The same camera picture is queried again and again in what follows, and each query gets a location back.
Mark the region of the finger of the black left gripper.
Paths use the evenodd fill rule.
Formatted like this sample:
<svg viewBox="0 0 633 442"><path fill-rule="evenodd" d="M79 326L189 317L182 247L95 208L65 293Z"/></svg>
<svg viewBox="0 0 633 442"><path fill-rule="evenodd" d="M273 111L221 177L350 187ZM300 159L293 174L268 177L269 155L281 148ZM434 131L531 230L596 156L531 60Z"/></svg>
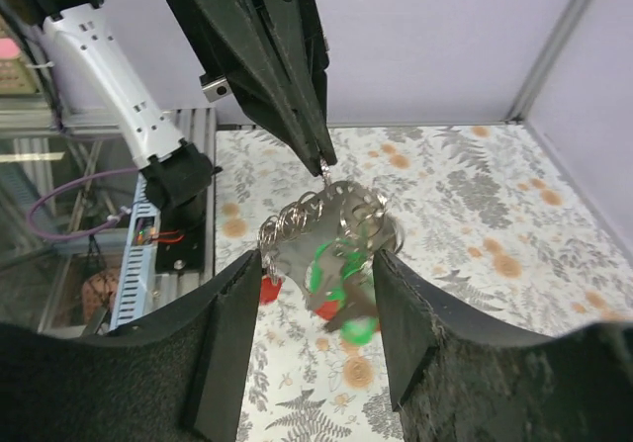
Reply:
<svg viewBox="0 0 633 442"><path fill-rule="evenodd" d="M306 167L336 164L326 124L329 58L316 0L245 1L266 69L239 85L243 113Z"/></svg>
<svg viewBox="0 0 633 442"><path fill-rule="evenodd" d="M236 101L239 85L266 69L262 41L245 0L166 0L206 73L223 76ZM319 168L307 169L314 175Z"/></svg>

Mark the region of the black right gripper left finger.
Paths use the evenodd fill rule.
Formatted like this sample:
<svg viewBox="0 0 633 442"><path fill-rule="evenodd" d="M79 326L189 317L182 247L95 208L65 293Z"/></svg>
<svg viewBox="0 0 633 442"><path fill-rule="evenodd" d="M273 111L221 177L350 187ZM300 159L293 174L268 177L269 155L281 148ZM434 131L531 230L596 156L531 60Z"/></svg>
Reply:
<svg viewBox="0 0 633 442"><path fill-rule="evenodd" d="M232 441L261 281L250 250L201 287L103 335L1 328L5 441Z"/></svg>

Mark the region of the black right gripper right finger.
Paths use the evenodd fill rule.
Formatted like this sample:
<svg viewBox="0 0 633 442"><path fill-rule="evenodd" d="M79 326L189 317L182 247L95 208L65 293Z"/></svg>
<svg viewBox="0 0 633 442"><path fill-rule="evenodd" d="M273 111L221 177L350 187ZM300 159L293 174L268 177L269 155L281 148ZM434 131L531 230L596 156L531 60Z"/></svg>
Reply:
<svg viewBox="0 0 633 442"><path fill-rule="evenodd" d="M373 262L391 404L407 441L628 441L632 327L549 337Z"/></svg>

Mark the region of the green key tag with key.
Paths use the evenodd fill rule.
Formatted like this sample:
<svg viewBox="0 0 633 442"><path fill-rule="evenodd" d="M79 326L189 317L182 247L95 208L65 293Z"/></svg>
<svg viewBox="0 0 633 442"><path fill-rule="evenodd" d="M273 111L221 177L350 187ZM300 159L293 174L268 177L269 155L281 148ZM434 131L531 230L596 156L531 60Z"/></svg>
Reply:
<svg viewBox="0 0 633 442"><path fill-rule="evenodd" d="M363 346L380 329L380 323L373 282L362 284L358 291L361 302L352 300L342 288L332 292L326 302L335 304L334 314L322 328L327 333L339 332L347 343Z"/></svg>

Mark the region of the metal key holder red handle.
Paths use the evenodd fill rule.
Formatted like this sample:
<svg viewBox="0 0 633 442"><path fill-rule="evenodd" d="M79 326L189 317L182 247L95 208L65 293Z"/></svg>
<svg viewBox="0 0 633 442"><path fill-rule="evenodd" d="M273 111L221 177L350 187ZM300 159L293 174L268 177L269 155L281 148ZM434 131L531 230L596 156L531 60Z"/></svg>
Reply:
<svg viewBox="0 0 633 442"><path fill-rule="evenodd" d="M405 242L402 226L388 212L387 199L380 192L355 181L337 181L319 192L306 192L269 217L259 229L258 245L269 276L294 281L307 308L315 312L309 308L308 269L317 249L336 238L347 239L369 254L364 270L343 283L347 295L358 302L358 289L371 282L374 255L380 250L398 253Z"/></svg>

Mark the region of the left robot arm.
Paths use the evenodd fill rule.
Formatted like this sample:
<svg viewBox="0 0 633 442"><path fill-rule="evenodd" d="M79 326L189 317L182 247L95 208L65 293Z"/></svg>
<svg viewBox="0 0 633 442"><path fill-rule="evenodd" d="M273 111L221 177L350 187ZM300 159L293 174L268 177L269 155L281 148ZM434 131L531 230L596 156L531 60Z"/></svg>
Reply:
<svg viewBox="0 0 633 442"><path fill-rule="evenodd" d="M108 28L105 0L7 0L61 50L117 119L149 200L195 214L218 169L151 98ZM203 67L242 112L287 144L315 175L336 155L326 125L329 65L316 0L165 0Z"/></svg>

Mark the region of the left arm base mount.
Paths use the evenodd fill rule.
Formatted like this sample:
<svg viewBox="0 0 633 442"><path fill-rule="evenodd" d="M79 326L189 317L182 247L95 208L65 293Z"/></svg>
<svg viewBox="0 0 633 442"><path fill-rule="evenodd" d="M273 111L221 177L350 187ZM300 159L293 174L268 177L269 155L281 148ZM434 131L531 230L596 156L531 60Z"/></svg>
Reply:
<svg viewBox="0 0 633 442"><path fill-rule="evenodd" d="M205 269L206 212L194 203L160 213L154 270L193 273Z"/></svg>

